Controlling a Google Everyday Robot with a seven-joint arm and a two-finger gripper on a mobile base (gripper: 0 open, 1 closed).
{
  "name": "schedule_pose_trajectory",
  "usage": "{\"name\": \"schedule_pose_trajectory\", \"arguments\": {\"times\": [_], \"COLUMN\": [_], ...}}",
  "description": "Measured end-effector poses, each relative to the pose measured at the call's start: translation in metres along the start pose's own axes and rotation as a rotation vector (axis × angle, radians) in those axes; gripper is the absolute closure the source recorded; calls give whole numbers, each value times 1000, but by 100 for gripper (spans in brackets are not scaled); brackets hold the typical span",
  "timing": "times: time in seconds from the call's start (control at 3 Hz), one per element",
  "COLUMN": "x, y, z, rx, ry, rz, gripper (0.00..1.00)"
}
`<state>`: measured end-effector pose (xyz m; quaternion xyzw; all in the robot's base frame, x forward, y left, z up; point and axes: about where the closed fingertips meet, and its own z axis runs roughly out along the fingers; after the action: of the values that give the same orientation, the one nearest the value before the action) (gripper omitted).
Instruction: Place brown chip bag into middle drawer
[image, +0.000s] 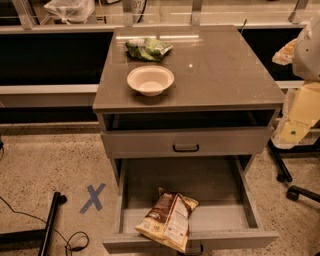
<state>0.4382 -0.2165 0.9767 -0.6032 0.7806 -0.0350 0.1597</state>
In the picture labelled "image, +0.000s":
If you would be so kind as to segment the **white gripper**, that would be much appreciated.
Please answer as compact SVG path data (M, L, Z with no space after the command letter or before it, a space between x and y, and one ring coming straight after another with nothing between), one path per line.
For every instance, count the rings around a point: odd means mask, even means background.
M289 120L281 119L271 137L273 144L280 149L297 146L320 120L320 83L305 82L295 92L289 112Z

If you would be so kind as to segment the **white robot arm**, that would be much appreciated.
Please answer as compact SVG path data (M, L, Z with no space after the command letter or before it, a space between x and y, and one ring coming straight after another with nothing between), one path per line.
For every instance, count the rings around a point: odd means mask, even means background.
M299 33L272 57L279 65L291 64L302 78L301 88L285 96L283 117L272 135L277 148L297 146L320 120L320 14L317 13Z

